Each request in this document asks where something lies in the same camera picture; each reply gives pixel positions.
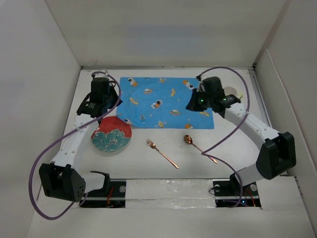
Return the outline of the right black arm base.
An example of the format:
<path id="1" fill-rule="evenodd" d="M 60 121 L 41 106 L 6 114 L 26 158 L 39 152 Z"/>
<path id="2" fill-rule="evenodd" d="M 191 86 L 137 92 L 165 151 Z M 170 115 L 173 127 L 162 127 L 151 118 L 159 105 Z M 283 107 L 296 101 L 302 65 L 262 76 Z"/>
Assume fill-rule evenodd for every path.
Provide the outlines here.
<path id="1" fill-rule="evenodd" d="M 241 188 L 238 181 L 230 179 L 213 179 L 209 193 L 215 198 L 216 208 L 232 207 L 240 202 L 237 207 L 261 207 L 260 196 L 256 182 Z"/>

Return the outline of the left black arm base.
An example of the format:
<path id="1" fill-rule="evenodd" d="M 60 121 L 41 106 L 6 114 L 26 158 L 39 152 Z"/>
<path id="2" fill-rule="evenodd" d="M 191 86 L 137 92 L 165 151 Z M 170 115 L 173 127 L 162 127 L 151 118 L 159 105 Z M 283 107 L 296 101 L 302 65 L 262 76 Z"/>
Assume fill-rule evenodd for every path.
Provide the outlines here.
<path id="1" fill-rule="evenodd" d="M 82 208 L 125 208 L 126 181 L 111 180 L 109 189 L 89 192 Z"/>

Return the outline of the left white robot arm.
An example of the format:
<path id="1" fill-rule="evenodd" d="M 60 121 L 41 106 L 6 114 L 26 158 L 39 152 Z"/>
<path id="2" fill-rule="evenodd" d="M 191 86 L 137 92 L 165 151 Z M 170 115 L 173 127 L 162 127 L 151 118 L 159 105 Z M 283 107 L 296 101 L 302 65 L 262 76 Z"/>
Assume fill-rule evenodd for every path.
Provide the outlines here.
<path id="1" fill-rule="evenodd" d="M 65 139 L 60 151 L 39 168 L 39 175 L 47 197 L 79 202 L 88 192 L 98 196 L 110 192 L 109 174 L 91 171 L 78 173 L 86 145 L 102 119 L 121 104 L 117 81 L 107 70 L 92 73 L 91 91 L 76 111 L 74 129 Z"/>

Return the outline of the rose gold fork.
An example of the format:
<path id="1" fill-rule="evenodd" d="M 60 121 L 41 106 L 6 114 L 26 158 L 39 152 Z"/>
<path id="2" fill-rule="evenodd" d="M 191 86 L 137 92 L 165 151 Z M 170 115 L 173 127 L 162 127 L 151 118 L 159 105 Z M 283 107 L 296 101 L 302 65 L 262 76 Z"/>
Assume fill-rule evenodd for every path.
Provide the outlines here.
<path id="1" fill-rule="evenodd" d="M 161 152 L 156 145 L 149 139 L 146 140 L 146 143 L 152 148 L 158 151 L 165 159 L 167 159 L 176 169 L 179 169 L 179 166 L 174 163 L 170 158 L 168 158 L 163 152 Z"/>

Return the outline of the red teal floral plate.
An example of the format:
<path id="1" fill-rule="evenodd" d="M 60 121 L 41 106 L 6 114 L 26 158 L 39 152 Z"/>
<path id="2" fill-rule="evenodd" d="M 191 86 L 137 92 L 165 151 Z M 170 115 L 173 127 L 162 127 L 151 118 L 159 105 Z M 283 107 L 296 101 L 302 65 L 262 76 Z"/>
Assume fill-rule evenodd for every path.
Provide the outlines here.
<path id="1" fill-rule="evenodd" d="M 91 144 L 101 156 L 123 151 L 132 137 L 132 127 L 117 116 L 105 117 L 91 135 Z"/>

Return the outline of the light green mug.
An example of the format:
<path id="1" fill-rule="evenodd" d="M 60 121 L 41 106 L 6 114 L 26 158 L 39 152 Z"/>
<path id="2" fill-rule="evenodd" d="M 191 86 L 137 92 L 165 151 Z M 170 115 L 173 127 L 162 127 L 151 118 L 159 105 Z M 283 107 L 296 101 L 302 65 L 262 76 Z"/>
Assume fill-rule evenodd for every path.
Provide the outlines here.
<path id="1" fill-rule="evenodd" d="M 242 93 L 238 93 L 237 90 L 234 87 L 231 87 L 231 86 L 226 86 L 224 88 L 224 93 L 225 93 L 226 96 L 234 95 L 240 100 L 243 98 L 243 94 Z"/>

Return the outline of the blue space print cloth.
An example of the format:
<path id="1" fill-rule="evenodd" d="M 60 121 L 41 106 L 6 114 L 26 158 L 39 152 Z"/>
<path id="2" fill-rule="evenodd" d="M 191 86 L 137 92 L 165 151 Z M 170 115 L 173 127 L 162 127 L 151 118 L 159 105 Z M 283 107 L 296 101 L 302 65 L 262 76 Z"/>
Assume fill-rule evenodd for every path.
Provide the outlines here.
<path id="1" fill-rule="evenodd" d="M 198 82 L 194 78 L 122 77 L 122 103 L 116 115 L 138 128 L 214 129 L 211 109 L 186 109 Z"/>

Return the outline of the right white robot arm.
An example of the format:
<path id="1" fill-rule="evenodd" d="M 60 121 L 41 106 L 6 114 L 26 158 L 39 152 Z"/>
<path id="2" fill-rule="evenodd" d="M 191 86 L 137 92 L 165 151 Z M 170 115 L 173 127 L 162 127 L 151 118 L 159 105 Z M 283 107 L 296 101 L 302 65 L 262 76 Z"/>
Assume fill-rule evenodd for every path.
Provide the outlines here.
<path id="1" fill-rule="evenodd" d="M 251 183 L 271 180 L 296 166 L 294 136 L 271 128 L 249 112 L 235 95 L 226 95 L 218 77 L 202 80 L 199 87 L 192 90 L 186 106 L 187 110 L 194 112 L 208 108 L 236 125 L 260 151 L 253 164 L 230 176 L 229 189 L 234 195 L 241 195 Z"/>

